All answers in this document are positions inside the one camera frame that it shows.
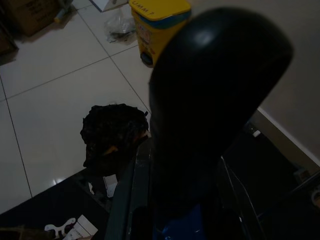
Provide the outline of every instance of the white tiled floor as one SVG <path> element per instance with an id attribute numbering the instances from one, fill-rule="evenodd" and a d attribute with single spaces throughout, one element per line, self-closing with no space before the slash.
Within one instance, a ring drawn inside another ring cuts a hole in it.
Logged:
<path id="1" fill-rule="evenodd" d="M 78 11 L 64 28 L 52 24 L 17 40 L 15 60 L 0 66 L 7 97 L 0 85 L 0 213 L 83 168 L 80 131 L 92 106 L 150 109 L 152 70 L 137 42 L 108 43 L 104 22 L 111 13 L 88 0 L 73 4 Z"/>

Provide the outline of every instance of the yellow can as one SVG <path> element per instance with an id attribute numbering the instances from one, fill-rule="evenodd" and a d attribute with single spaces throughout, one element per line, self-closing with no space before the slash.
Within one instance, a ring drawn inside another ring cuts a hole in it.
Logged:
<path id="1" fill-rule="evenodd" d="M 187 23 L 185 0 L 130 0 L 142 61 L 154 66 L 170 39 Z"/>

